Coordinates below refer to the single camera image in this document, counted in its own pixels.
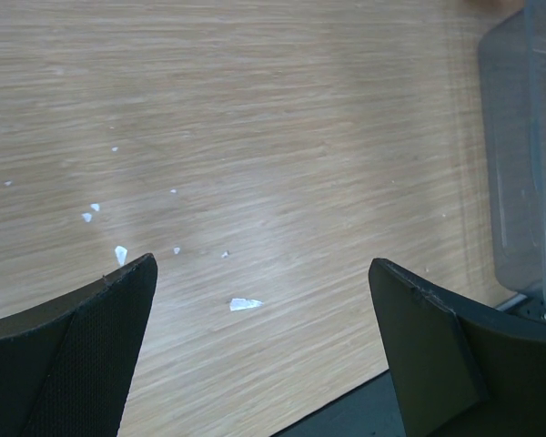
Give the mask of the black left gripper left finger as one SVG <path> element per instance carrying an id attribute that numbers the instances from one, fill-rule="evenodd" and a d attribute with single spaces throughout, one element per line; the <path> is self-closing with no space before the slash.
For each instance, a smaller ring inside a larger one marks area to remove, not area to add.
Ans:
<path id="1" fill-rule="evenodd" d="M 146 254 L 0 319 L 0 436 L 115 436 L 157 286 Z"/>

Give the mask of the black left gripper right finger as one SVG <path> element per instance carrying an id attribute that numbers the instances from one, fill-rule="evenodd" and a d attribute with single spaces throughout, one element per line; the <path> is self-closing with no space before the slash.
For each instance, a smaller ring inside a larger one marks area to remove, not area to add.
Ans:
<path id="1" fill-rule="evenodd" d="M 408 436 L 546 436 L 546 323 L 388 259 L 372 260 L 369 287 Z"/>

